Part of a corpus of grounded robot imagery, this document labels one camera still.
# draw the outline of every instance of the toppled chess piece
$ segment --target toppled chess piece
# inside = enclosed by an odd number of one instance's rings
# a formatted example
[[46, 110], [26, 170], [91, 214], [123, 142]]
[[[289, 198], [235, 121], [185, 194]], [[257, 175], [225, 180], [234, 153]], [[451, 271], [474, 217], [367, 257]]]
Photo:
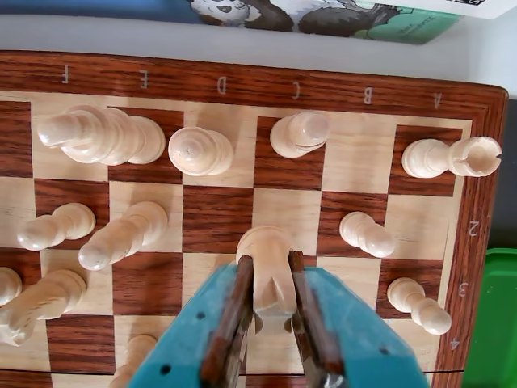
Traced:
[[29, 251], [54, 247], [67, 238], [77, 240], [95, 227], [95, 215], [83, 204], [62, 205], [52, 215], [27, 222], [18, 232], [18, 243]]
[[37, 132], [44, 145], [61, 147], [80, 163], [146, 164], [165, 149], [165, 135], [158, 124], [115, 108], [72, 107], [41, 122]]
[[126, 347], [126, 363], [118, 368], [108, 388], [126, 388], [138, 367], [156, 346], [156, 339], [150, 335], [137, 335]]
[[0, 307], [0, 342], [19, 346], [38, 319], [55, 319], [72, 310], [86, 292], [85, 281], [65, 269], [50, 272], [18, 297]]
[[98, 271], [121, 261], [157, 241], [167, 223], [167, 213], [160, 205], [139, 202], [126, 210], [122, 218], [110, 221], [91, 236], [79, 251], [79, 263], [90, 271]]
[[230, 168], [233, 147], [224, 135], [216, 131], [185, 127], [170, 137], [169, 158], [184, 174], [219, 175]]
[[22, 292], [22, 280], [8, 267], [0, 267], [0, 306], [12, 301]]
[[459, 176], [487, 176], [498, 169], [501, 153], [501, 146], [491, 137], [471, 137], [451, 146], [425, 139], [404, 150], [402, 167], [414, 178], [434, 178], [447, 170]]
[[395, 239], [366, 213], [347, 214], [339, 224], [339, 234], [346, 243], [375, 257], [386, 257], [395, 251]]
[[256, 332], [284, 331], [296, 311], [296, 293], [288, 256], [289, 236], [274, 226], [259, 226], [244, 233], [237, 246], [237, 263], [244, 255], [253, 259], [253, 311]]
[[330, 131], [330, 120], [317, 112], [302, 112], [279, 120], [271, 130], [273, 150], [284, 158], [299, 158], [322, 147]]
[[428, 333], [442, 335], [451, 329], [449, 313], [426, 297], [423, 287], [409, 277], [398, 278], [389, 285], [388, 300], [397, 310], [411, 313], [413, 321]]

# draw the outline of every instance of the green object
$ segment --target green object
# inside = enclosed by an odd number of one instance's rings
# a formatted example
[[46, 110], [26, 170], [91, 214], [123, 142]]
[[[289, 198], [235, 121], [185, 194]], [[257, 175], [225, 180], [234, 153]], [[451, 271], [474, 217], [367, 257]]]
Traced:
[[486, 252], [464, 388], [517, 388], [517, 249]]

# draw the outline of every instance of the light square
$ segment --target light square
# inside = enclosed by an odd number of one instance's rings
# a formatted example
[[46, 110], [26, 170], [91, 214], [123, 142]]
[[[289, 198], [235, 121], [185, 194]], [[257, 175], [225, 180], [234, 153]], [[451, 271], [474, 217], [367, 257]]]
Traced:
[[294, 248], [316, 255], [321, 202], [319, 191], [256, 188], [252, 225], [278, 226], [291, 235]]
[[115, 366], [126, 363], [126, 349], [131, 338], [150, 335], [158, 340], [174, 321], [167, 315], [116, 315], [115, 316]]
[[358, 297], [375, 309], [381, 259], [317, 257], [317, 266], [340, 279]]
[[221, 265], [234, 264], [235, 255], [217, 253], [183, 253], [182, 306]]
[[397, 240], [393, 259], [443, 260], [454, 200], [442, 196], [388, 196], [385, 228]]
[[113, 376], [94, 374], [52, 374], [53, 388], [106, 388]]
[[183, 186], [164, 183], [110, 182], [110, 221], [138, 202], [150, 200], [161, 205], [169, 225], [156, 242], [142, 247], [143, 252], [181, 252], [183, 227]]
[[101, 163], [79, 163], [60, 147], [45, 146], [38, 136], [38, 125], [50, 116], [59, 115], [77, 105], [68, 95], [49, 95], [32, 102], [32, 170], [34, 178], [107, 181], [107, 166]]
[[302, 374], [304, 372], [293, 333], [254, 333], [248, 330], [246, 374]]
[[326, 113], [331, 119], [322, 190], [388, 192], [397, 122], [389, 115]]
[[185, 125], [197, 126], [225, 135], [233, 147], [231, 167], [219, 175], [183, 174], [183, 184], [252, 188], [254, 174], [257, 117], [246, 106], [214, 103], [196, 104], [185, 112]]
[[0, 247], [20, 247], [16, 234], [36, 218], [34, 180], [0, 177]]
[[73, 250], [45, 249], [41, 251], [40, 258], [42, 276], [58, 269], [68, 269], [76, 272], [86, 282], [86, 293], [67, 314], [113, 314], [111, 265], [100, 271], [87, 271], [79, 263], [78, 251]]
[[48, 372], [50, 360], [45, 321], [36, 321], [31, 338], [21, 346], [0, 344], [0, 365], [2, 369]]
[[413, 349], [423, 372], [435, 370], [439, 335], [432, 335], [411, 319], [385, 319], [385, 322]]

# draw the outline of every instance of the white surface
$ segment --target white surface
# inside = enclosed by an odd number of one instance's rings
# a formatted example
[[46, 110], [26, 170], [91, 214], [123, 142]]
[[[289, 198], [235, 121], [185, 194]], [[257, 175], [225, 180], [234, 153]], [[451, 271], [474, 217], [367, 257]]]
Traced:
[[63, 16], [0, 16], [0, 49], [111, 53], [390, 74], [495, 84], [517, 95], [517, 9], [461, 20], [429, 44], [307, 36], [188, 24]]

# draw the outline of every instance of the dark square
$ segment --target dark square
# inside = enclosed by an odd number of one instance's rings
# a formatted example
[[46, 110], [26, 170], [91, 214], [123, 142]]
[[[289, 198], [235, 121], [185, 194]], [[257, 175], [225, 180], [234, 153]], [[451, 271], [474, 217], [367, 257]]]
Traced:
[[32, 178], [31, 104], [0, 101], [0, 176]]
[[107, 169], [109, 180], [181, 184], [183, 181], [182, 173], [169, 160], [167, 145], [172, 134], [183, 127], [183, 112], [144, 108], [117, 109], [126, 112], [130, 116], [146, 117], [160, 125], [165, 134], [166, 146], [162, 156], [152, 163], [124, 163], [119, 166], [109, 166]]
[[[84, 180], [34, 179], [36, 191], [36, 216], [52, 214], [59, 206], [78, 202], [94, 212], [97, 223], [92, 233], [105, 226], [110, 219], [109, 184]], [[65, 240], [56, 245], [59, 249], [79, 249], [91, 234], [78, 240]]]
[[378, 224], [384, 225], [387, 204], [387, 194], [322, 192], [317, 253], [325, 256], [373, 257], [344, 242], [339, 235], [339, 223], [349, 213], [364, 212]]
[[115, 372], [113, 316], [63, 315], [46, 323], [52, 372]]
[[177, 315], [181, 310], [181, 253], [137, 252], [113, 264], [115, 315]]
[[388, 194], [420, 196], [452, 196], [454, 192], [453, 173], [445, 171], [436, 178], [422, 179], [407, 175], [402, 167], [402, 155], [411, 143], [422, 139], [436, 139], [447, 145], [461, 139], [461, 129], [398, 125], [395, 133], [393, 161], [389, 176]]
[[2, 388], [53, 388], [52, 375], [26, 370], [0, 370]]
[[424, 288], [426, 297], [436, 300], [442, 278], [442, 267], [441, 260], [382, 259], [376, 312], [381, 318], [411, 318], [411, 314], [402, 313], [389, 303], [387, 294], [389, 285], [399, 277], [410, 277]]
[[254, 186], [320, 190], [325, 146], [300, 158], [290, 159], [278, 155], [269, 140], [271, 129], [278, 120], [272, 117], [258, 118]]
[[305, 388], [305, 376], [248, 375], [246, 388]]
[[40, 253], [18, 248], [0, 248], [0, 267], [18, 273], [23, 289], [41, 279]]
[[183, 252], [235, 253], [251, 228], [253, 188], [183, 188]]

